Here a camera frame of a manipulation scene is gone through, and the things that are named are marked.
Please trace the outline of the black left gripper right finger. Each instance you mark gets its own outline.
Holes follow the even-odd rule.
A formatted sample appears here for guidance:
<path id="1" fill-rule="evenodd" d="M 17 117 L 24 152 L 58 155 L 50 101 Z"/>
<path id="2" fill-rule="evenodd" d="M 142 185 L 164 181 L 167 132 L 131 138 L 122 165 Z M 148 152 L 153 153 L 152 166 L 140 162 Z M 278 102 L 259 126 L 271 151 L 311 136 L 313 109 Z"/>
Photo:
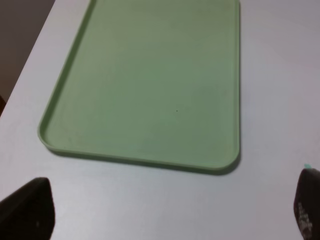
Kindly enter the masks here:
<path id="1" fill-rule="evenodd" d="M 293 203 L 293 211 L 304 240 L 320 238 L 320 171 L 305 168 L 301 171 Z"/>

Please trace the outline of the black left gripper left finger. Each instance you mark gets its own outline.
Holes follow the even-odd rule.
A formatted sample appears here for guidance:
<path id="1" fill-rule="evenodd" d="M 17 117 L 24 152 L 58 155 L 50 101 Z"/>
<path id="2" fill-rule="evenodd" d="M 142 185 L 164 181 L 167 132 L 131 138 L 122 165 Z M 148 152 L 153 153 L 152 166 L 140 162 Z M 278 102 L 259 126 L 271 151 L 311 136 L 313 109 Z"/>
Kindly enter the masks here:
<path id="1" fill-rule="evenodd" d="M 37 177 L 0 201 L 2 240 L 49 240 L 55 227 L 51 184 Z"/>

